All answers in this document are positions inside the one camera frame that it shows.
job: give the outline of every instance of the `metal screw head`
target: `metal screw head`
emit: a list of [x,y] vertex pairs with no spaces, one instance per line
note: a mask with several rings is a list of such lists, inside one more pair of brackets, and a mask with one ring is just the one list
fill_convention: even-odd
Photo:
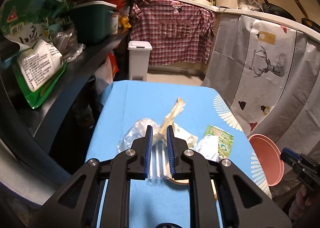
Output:
[[89,159],[88,160],[88,165],[89,166],[95,166],[98,163],[98,160],[96,160],[95,158]]
[[194,154],[194,152],[191,149],[187,149],[187,150],[184,151],[184,154],[187,155],[187,156],[192,156]]
[[126,150],[125,154],[126,155],[129,155],[129,156],[132,156],[136,153],[136,151],[134,149],[128,149]]
[[228,167],[228,166],[231,166],[231,161],[229,159],[223,159],[221,161],[221,164],[223,164],[224,166]]

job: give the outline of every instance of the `green plastic bag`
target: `green plastic bag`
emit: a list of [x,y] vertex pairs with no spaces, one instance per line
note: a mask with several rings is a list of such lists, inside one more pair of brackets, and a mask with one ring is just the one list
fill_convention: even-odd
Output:
[[56,0],[11,0],[4,5],[1,31],[20,45],[12,68],[33,109],[45,101],[66,69],[61,53],[49,43],[49,25],[66,10],[67,2]]
[[51,41],[49,23],[68,10],[66,1],[10,0],[4,5],[1,30],[20,50],[32,47],[40,39]]
[[32,92],[29,89],[27,82],[24,79],[17,62],[12,63],[13,72],[17,79],[19,87],[24,97],[26,98],[27,102],[33,109],[36,109],[45,101],[45,99],[48,97],[48,95],[52,91],[53,87],[57,83],[60,76],[64,73],[66,67],[67,67],[67,62],[64,62],[63,66],[49,80],[47,80],[44,85],[42,85],[35,92]]

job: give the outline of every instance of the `white trash can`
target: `white trash can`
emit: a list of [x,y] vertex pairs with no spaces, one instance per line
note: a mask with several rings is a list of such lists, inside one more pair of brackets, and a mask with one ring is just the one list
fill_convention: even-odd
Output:
[[129,50],[129,80],[146,81],[150,51],[152,46],[149,42],[130,41]]

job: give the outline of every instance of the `red plaid shirt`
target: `red plaid shirt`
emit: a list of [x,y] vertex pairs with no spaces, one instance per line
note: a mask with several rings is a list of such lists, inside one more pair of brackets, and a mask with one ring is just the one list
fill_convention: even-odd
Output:
[[206,64],[214,38],[214,12],[183,2],[177,8],[175,3],[135,0],[131,11],[131,40],[151,43],[149,65]]

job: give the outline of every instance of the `blue tablecloth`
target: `blue tablecloth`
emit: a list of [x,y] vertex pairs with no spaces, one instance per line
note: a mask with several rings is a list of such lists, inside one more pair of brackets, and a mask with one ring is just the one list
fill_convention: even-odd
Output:
[[[221,106],[222,99],[219,94],[207,87],[138,81],[114,82],[102,94],[101,102],[104,107],[86,160],[93,157],[100,161],[114,158],[118,142],[135,121],[147,117],[161,125],[177,97],[181,97],[186,105],[183,112],[175,118],[175,122],[199,137],[198,141],[209,124],[233,135],[234,143],[229,158],[254,182],[258,179],[261,182],[263,178],[257,179],[257,175],[252,174],[254,151],[247,137],[243,132],[230,127],[218,115],[225,109],[221,107],[226,105]],[[130,227],[155,228],[160,223],[175,223],[189,228],[189,211],[187,186],[170,182],[150,184],[147,180],[131,181]]]

